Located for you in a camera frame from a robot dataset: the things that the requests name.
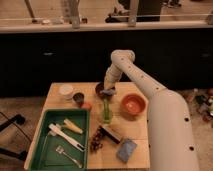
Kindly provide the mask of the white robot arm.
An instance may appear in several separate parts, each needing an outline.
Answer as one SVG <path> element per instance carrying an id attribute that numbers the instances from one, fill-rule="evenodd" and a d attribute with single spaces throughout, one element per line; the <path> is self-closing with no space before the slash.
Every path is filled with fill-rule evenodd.
<path id="1" fill-rule="evenodd" d="M 134 64 L 132 50 L 114 50 L 104 77 L 110 94 L 122 74 L 148 99 L 150 171 L 199 171 L 190 112 L 185 99 Z"/>

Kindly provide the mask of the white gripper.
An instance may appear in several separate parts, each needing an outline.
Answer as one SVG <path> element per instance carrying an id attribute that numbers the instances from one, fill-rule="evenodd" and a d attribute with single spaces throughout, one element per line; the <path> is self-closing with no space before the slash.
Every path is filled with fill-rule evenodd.
<path id="1" fill-rule="evenodd" d="M 115 87 L 116 82 L 111 80 L 108 76 L 104 77 L 104 89 L 109 90 Z"/>

